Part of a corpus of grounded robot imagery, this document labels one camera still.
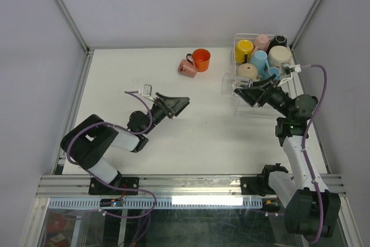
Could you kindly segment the clear plastic cup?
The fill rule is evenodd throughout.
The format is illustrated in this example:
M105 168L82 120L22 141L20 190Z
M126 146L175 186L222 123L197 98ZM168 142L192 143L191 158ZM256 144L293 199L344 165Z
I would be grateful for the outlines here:
M248 78L242 78L236 74L225 73L221 83L221 95L223 97L232 97L234 90L238 88L250 87L253 81Z

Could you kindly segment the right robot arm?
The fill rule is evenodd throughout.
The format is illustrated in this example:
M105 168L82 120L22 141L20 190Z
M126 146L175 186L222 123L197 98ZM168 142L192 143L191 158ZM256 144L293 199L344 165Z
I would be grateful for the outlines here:
M276 194L284 207L288 233L303 235L315 243L333 236L341 200L330 192L309 158L308 130L320 100L309 94L291 98L274 77L240 85L234 93L251 107L268 104L280 114L275 135L288 157L292 173L280 164L265 165L260 174L246 183L252 194Z

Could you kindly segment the white light-blue mug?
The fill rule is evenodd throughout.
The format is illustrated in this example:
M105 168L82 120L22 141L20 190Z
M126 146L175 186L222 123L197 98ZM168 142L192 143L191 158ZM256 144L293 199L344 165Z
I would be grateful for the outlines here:
M250 58L249 63L257 69L257 76L261 78L267 68L268 55L265 51L257 50Z

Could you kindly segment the green inside mug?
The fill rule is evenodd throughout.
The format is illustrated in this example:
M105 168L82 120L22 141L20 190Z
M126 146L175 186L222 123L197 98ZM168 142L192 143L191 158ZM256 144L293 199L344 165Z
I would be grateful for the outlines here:
M293 54L285 46L274 46L268 53L268 63L270 67L278 67L281 64L290 63Z

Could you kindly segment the yellow mug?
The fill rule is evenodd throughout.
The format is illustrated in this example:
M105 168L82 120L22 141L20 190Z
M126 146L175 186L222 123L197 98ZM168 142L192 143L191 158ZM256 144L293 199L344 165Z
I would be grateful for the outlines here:
M239 64L244 63L245 55L250 58L254 50L254 45L250 40L242 39L235 46L235 61Z

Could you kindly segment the black mug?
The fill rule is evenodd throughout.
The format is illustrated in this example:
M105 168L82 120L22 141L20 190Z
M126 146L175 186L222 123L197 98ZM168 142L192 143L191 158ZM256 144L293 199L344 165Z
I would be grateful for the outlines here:
M267 54L271 51L271 48L275 46L287 47L287 38L284 35L276 35L269 43L267 48Z

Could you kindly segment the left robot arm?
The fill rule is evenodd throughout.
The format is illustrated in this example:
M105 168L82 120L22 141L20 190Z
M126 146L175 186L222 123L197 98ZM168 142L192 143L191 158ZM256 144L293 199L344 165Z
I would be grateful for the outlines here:
M126 127L108 123L92 114L63 137L60 148L66 153L67 160L91 175L89 194L138 193L139 181L123 176L104 155L110 147L140 152L149 141L146 135L166 117L178 116L189 105L190 99L157 93L152 102L146 112L132 112Z

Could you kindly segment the blue mug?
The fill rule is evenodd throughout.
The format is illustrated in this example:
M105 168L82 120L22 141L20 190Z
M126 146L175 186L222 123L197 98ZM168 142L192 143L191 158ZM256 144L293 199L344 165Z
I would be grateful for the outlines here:
M280 80L281 79L281 72L278 67L270 67L268 68L264 73L264 78L268 79L272 76L275 76L274 80Z

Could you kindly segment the beige mug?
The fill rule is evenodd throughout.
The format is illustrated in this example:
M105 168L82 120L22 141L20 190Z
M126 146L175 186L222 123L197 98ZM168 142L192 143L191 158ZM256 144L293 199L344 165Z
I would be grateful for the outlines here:
M238 66L236 75L241 78L250 79L254 82L259 81L258 70L251 63L245 63Z

